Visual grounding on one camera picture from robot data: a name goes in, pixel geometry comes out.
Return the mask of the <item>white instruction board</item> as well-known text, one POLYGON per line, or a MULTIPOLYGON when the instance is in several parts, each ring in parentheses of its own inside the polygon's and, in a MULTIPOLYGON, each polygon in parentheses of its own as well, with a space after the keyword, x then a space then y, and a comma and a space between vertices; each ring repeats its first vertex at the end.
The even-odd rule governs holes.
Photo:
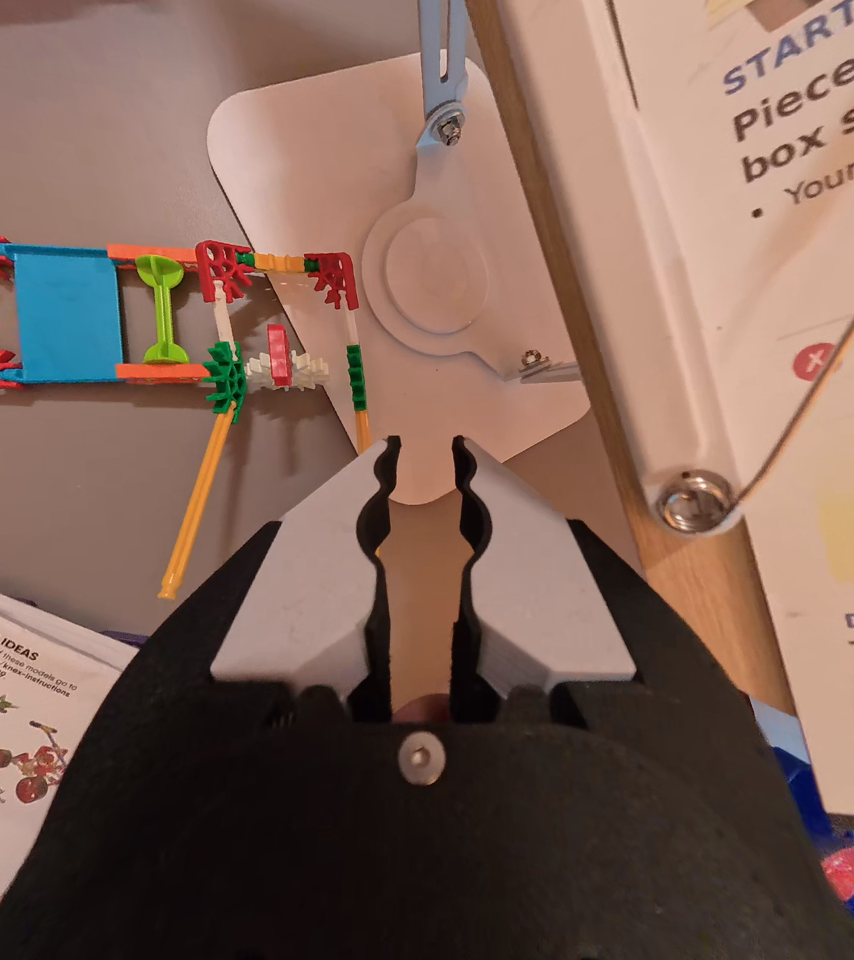
MULTIPOLYGON (((704 401, 711 381, 697 322, 681 318, 687 282, 639 133, 613 3, 471 2, 470 13, 505 119, 525 110, 524 133, 536 139, 637 484, 668 545, 680 548, 713 534, 667 533, 653 513, 662 487, 688 469, 709 470, 684 454, 732 461, 721 451, 720 414, 704 401)), ((749 536, 741 513, 721 531, 734 525, 749 536)))

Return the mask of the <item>printed instruction sheet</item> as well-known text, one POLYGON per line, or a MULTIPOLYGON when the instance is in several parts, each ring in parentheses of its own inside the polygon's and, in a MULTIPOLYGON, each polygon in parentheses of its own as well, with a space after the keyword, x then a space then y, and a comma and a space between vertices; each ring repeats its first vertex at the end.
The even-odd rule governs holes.
MULTIPOLYGON (((854 2, 614 2, 738 491, 854 317, 854 2)), ((854 817, 854 336, 741 507, 827 810, 854 817)))

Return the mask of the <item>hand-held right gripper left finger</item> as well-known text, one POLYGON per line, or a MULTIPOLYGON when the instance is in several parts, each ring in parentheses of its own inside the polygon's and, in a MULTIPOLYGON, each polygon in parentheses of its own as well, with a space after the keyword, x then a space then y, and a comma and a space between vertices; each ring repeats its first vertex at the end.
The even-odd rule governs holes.
POLYGON ((392 713, 383 562, 398 436, 374 441, 280 520, 213 660, 219 681, 327 687, 353 718, 392 713))

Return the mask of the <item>blue plastic object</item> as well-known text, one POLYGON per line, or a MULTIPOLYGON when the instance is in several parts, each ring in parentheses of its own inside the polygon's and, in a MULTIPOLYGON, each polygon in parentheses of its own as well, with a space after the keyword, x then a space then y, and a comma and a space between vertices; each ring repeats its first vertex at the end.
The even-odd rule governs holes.
POLYGON ((824 810, 800 721, 747 696, 756 725, 779 765, 793 802, 812 841, 825 850, 835 839, 824 810))

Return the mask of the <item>printed instruction booklet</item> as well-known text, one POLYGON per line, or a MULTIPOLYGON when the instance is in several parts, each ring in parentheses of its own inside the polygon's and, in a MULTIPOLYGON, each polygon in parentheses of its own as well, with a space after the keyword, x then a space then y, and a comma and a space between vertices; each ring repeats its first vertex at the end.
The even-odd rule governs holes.
POLYGON ((0 594, 0 900, 88 726, 137 652, 0 594))

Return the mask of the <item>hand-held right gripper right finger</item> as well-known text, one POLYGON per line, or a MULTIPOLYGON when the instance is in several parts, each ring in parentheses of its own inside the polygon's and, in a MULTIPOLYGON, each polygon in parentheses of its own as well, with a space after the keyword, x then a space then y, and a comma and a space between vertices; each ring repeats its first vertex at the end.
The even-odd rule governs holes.
POLYGON ((491 721, 510 694, 630 681, 637 667, 565 516, 465 436, 453 440, 460 579, 449 709, 491 721))

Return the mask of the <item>colourful toy construction model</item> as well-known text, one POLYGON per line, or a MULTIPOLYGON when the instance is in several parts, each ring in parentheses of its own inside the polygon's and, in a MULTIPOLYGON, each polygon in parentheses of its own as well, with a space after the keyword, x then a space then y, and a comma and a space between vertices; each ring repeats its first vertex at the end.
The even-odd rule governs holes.
POLYGON ((309 390, 325 384, 329 366, 299 353, 282 324, 267 327, 267 351, 244 358, 229 306, 255 275, 313 281, 314 292, 343 316, 346 373, 356 447, 371 446, 352 259, 346 252, 275 255, 208 239, 194 248, 110 245, 106 248, 14 244, 0 236, 0 391, 41 385, 202 385, 215 420, 191 498, 158 593, 177 598, 230 428, 251 390, 309 390), (139 363, 125 357, 120 271, 133 271, 153 294, 155 341, 139 363), (193 362, 176 342, 172 293, 196 274, 214 311, 209 358, 193 362))

